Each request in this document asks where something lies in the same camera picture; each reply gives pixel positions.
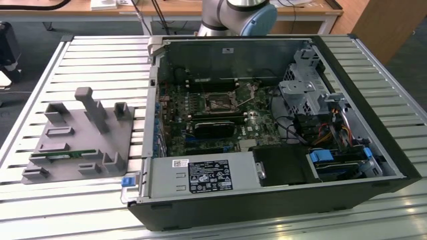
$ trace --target desk leg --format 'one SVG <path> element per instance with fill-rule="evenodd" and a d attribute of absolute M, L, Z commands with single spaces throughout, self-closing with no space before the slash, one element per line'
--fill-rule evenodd
<path fill-rule="evenodd" d="M 41 23 L 42 23 L 42 26 L 43 26 L 43 28 L 45 28 L 46 31 L 51 31 L 51 30 L 53 30 L 51 22 L 50 22 L 50 21 L 49 21 L 49 22 L 43 21 L 43 22 L 41 22 Z"/>
<path fill-rule="evenodd" d="M 329 34 L 334 21 L 336 21 L 337 16 L 336 15 L 330 15 L 325 17 L 325 20 L 321 23 L 321 26 L 318 28 L 318 32 L 317 34 Z"/>
<path fill-rule="evenodd" d="M 148 36 L 149 33 L 150 34 L 153 33 L 153 30 L 152 30 L 153 17 L 152 16 L 142 16 L 142 18 L 144 18 L 144 22 L 145 22 L 148 28 L 144 25 L 141 26 L 141 28 L 144 31 L 144 35 Z"/>

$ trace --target wooden desk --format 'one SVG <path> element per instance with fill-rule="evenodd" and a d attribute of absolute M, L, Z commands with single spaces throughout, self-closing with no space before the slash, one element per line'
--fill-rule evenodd
<path fill-rule="evenodd" d="M 384 65 L 427 14 L 427 0 L 336 0 L 344 14 L 332 34 L 354 34 Z"/>
<path fill-rule="evenodd" d="M 166 21 L 200 21 L 201 1 L 158 0 L 158 6 Z M 61 0 L 0 0 L 0 5 L 51 6 Z M 296 21 L 321 22 L 318 34 L 328 34 L 336 17 L 342 10 L 332 9 L 325 0 L 313 0 L 312 6 L 296 8 Z M 0 20 L 9 22 L 88 22 L 88 21 L 137 21 L 132 6 L 117 6 L 117 9 L 90 11 L 89 0 L 71 0 L 62 8 L 53 11 L 0 11 Z M 138 0 L 137 7 L 144 14 L 144 20 L 150 28 L 150 22 L 158 21 L 157 13 L 149 0 Z M 293 21 L 293 9 L 277 8 L 277 21 Z"/>

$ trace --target warning label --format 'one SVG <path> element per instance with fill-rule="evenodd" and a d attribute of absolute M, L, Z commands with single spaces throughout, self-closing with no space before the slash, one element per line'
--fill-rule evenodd
<path fill-rule="evenodd" d="M 228 160 L 189 162 L 188 180 L 192 194 L 232 190 Z"/>

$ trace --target sticker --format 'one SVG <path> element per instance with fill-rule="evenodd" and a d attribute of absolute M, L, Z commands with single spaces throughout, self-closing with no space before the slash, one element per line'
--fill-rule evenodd
<path fill-rule="evenodd" d="M 189 162 L 186 164 L 192 194 L 233 189 L 228 160 Z"/>
<path fill-rule="evenodd" d="M 172 168 L 186 167 L 188 159 L 176 159 L 172 161 Z"/>
<path fill-rule="evenodd" d="M 222 48 L 221 53 L 222 54 L 232 54 L 232 53 L 234 53 L 234 49 L 233 48 Z"/>
<path fill-rule="evenodd" d="M 69 159 L 69 155 L 46 156 L 47 159 Z"/>

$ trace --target blue latch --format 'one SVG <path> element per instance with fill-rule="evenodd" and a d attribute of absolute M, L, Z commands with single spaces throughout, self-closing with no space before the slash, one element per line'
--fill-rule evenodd
<path fill-rule="evenodd" d="M 322 162 L 322 161 L 333 161 L 333 156 L 329 150 L 314 150 L 309 153 L 310 161 Z"/>
<path fill-rule="evenodd" d="M 366 159 L 370 159 L 370 157 L 373 156 L 372 151 L 368 147 L 362 148 L 362 152 L 366 156 Z"/>
<path fill-rule="evenodd" d="M 136 185 L 136 178 L 133 176 L 125 176 L 121 178 L 121 187 L 133 187 Z"/>

